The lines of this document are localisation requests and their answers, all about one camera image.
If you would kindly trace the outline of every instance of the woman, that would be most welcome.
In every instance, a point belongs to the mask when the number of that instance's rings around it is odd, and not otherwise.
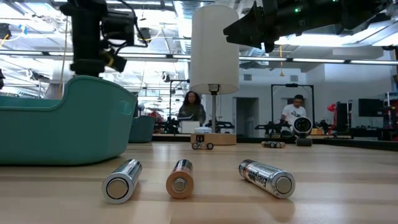
[[[189,91],[184,98],[183,105],[178,112],[179,118],[186,118],[192,116],[192,121],[199,121],[200,126],[206,121],[205,108],[201,103],[198,93]]]

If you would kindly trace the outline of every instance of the wooden table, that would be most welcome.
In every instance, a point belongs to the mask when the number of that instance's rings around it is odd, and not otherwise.
[[[142,162],[131,200],[107,204],[101,183],[125,159]],[[192,197],[174,200],[165,180],[179,159],[193,163]],[[290,200],[276,199],[238,174],[244,159],[289,170]],[[398,223],[398,153],[314,145],[260,144],[194,151],[189,143],[128,146],[122,157],[85,167],[1,167],[1,224]]]

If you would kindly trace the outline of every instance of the white t-shirt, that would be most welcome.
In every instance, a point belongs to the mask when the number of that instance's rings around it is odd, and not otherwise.
[[[297,118],[307,116],[307,112],[304,107],[300,106],[299,108],[296,108],[293,104],[285,106],[282,114],[286,116],[290,125],[293,125]]]

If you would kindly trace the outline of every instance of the white lampshade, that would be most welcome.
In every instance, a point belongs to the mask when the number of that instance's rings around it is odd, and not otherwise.
[[[205,6],[192,18],[190,89],[210,94],[209,84],[219,84],[218,94],[239,90],[239,45],[226,41],[223,29],[239,19],[226,6]]]

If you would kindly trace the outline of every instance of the teal plastic bin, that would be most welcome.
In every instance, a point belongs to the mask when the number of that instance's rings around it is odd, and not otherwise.
[[[134,118],[131,124],[129,143],[145,143],[152,141],[156,119],[151,116]]]
[[[137,98],[100,78],[78,76],[62,100],[0,96],[0,164],[91,164],[127,147]]]

